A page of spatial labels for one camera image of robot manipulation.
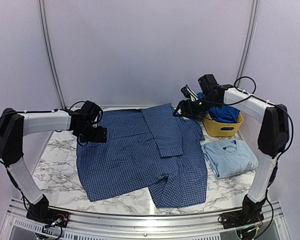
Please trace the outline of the blue patterned button shirt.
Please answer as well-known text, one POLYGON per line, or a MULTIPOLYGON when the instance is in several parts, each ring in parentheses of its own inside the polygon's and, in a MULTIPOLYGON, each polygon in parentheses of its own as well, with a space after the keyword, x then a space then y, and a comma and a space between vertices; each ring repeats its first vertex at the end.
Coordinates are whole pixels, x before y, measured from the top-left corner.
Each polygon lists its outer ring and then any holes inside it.
POLYGON ((78 145, 80 183, 91 202, 148 188, 158 208, 202 204, 208 171, 201 126, 171 104, 104 112, 105 143, 78 145))

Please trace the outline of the light blue t-shirt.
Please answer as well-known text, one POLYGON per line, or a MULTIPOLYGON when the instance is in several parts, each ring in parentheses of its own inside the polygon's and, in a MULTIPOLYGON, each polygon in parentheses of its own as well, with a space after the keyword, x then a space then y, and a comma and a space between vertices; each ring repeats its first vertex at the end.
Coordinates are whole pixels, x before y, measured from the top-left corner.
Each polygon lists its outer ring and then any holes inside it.
POLYGON ((255 170, 258 160, 244 140, 231 138, 208 142, 202 151, 217 179, 225 179, 255 170))

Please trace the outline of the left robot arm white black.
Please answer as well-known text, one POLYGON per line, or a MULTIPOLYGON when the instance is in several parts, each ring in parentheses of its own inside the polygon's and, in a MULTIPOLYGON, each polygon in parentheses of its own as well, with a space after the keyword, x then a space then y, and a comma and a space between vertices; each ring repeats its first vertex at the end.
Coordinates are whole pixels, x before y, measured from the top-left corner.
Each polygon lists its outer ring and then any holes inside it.
POLYGON ((82 110, 15 111, 6 108, 0 116, 0 163, 25 200, 35 206, 34 215, 43 223, 53 219, 49 202, 28 170, 23 153, 25 136, 70 131, 81 143, 105 143, 107 128, 99 126, 99 113, 82 110))

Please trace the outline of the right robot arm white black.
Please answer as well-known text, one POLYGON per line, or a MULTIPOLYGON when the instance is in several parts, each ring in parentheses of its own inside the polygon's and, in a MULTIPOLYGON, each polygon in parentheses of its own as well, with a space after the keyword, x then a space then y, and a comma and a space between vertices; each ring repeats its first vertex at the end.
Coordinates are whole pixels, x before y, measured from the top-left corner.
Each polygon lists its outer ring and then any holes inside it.
POLYGON ((248 224, 266 202, 268 189, 277 174, 278 161, 291 146, 293 121, 285 105, 265 101, 231 84, 202 83, 200 87, 203 99, 199 99, 188 86, 183 87, 182 90, 188 92, 188 99, 178 103, 173 112, 175 117, 201 117, 212 107, 232 106, 261 124, 257 139, 258 167, 252 186, 243 199, 242 209, 237 214, 242 224, 248 224))

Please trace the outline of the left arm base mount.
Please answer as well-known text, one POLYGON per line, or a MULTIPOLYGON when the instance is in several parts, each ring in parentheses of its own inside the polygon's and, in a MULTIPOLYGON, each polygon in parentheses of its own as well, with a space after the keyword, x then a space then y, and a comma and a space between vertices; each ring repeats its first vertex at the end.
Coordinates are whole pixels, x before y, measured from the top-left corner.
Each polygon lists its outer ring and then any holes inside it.
POLYGON ((68 225, 70 213, 68 211, 49 207, 49 201, 45 198, 38 203, 26 203, 26 217, 30 220, 40 222, 49 227, 57 226, 65 228, 68 225))

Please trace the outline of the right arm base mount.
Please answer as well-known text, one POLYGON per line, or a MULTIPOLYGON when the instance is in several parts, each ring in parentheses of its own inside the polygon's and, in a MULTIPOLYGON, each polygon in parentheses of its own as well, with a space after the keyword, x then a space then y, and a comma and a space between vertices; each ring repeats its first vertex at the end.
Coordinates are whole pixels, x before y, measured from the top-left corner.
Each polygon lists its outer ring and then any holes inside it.
POLYGON ((224 229, 261 223, 263 220, 262 209, 256 209, 251 206, 243 206, 241 210, 224 212, 218 218, 218 222, 223 225, 224 229))

